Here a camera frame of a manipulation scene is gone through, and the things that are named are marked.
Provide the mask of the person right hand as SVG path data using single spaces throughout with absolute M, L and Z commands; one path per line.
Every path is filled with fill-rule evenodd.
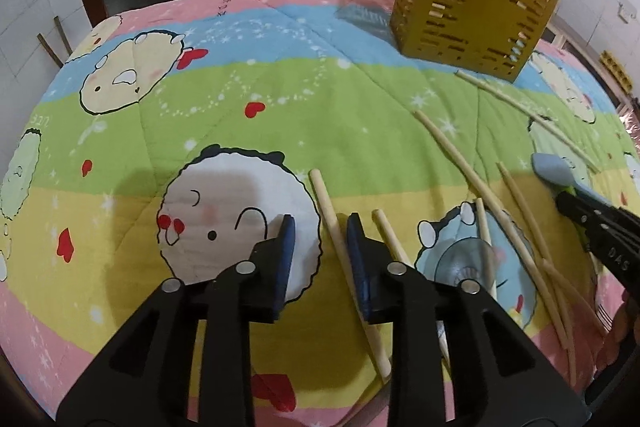
M 640 343 L 639 307 L 634 298 L 625 291 L 623 293 L 623 304 L 613 317 L 612 329 L 606 334 L 596 356 L 598 373 L 601 373 L 605 367 L 616 361 L 620 354 L 620 345 L 629 333 L 634 335 L 636 343 Z

